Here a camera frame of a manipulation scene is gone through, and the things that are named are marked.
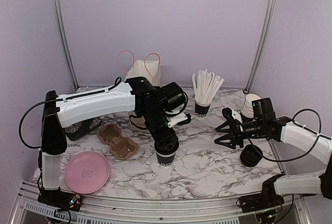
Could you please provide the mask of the single black paper coffee cup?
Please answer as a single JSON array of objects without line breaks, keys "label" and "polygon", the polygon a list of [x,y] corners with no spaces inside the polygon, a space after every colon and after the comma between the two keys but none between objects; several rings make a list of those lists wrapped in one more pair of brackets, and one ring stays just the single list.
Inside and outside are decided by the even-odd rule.
[{"label": "single black paper coffee cup", "polygon": [[170,166],[174,161],[176,150],[156,149],[157,161],[161,166]]}]

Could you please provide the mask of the stack of paper coffee cups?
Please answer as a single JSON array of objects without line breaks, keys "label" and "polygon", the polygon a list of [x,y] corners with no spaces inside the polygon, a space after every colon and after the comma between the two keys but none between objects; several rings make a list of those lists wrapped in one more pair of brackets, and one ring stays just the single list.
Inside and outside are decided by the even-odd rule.
[{"label": "stack of paper coffee cups", "polygon": [[254,111],[253,111],[252,102],[260,99],[261,99],[260,96],[252,93],[249,93],[245,96],[245,99],[240,108],[240,115],[243,123],[254,120]]}]

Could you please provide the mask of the stack of black cup lids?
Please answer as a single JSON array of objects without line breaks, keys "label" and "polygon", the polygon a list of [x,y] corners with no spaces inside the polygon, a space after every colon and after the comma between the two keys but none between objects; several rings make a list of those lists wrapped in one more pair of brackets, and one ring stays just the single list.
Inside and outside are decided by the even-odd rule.
[{"label": "stack of black cup lids", "polygon": [[247,145],[240,154],[240,161],[246,167],[255,167],[262,159],[262,150],[256,145]]}]

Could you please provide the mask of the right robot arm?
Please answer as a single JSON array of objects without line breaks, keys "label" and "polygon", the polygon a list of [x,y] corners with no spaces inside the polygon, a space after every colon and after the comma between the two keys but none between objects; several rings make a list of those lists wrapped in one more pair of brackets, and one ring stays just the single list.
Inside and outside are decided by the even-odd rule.
[{"label": "right robot arm", "polygon": [[223,136],[215,143],[231,149],[243,147],[244,139],[257,138],[275,140],[304,151],[320,160],[325,170],[300,175],[277,175],[266,180],[262,191],[254,199],[261,207],[268,207],[277,196],[287,194],[317,195],[331,199],[331,137],[314,131],[286,116],[277,118],[270,98],[252,101],[254,119],[241,123],[238,114],[224,108],[222,114],[226,121],[216,128]]}]

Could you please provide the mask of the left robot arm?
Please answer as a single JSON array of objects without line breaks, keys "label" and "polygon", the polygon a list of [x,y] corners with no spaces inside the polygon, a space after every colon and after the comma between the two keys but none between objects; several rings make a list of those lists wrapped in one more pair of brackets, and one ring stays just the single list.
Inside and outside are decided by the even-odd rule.
[{"label": "left robot arm", "polygon": [[65,202],[65,193],[60,188],[61,155],[67,149],[64,129],[78,122],[96,117],[135,112],[143,117],[145,127],[162,155],[173,154],[178,149],[178,138],[173,127],[190,122],[184,112],[188,103],[187,94],[175,82],[164,87],[153,86],[145,77],[134,77],[113,86],[85,93],[57,95],[49,91],[43,105],[41,123],[41,171],[45,197],[53,205]]}]

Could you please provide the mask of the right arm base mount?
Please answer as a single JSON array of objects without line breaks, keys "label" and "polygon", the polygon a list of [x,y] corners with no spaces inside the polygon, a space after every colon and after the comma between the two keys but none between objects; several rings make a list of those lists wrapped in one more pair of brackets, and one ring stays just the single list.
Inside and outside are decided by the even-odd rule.
[{"label": "right arm base mount", "polygon": [[262,183],[261,192],[257,194],[245,195],[238,198],[236,205],[241,208],[243,213],[259,211],[266,208],[282,205],[284,199],[275,192],[275,181],[283,174],[272,176]]}]

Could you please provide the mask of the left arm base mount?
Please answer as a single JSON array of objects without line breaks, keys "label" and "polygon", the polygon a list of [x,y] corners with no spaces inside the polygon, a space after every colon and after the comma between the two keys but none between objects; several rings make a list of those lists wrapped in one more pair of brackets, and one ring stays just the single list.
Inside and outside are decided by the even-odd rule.
[{"label": "left arm base mount", "polygon": [[60,188],[57,190],[42,188],[38,196],[38,202],[78,212],[81,209],[82,196],[76,193],[63,192]]}]

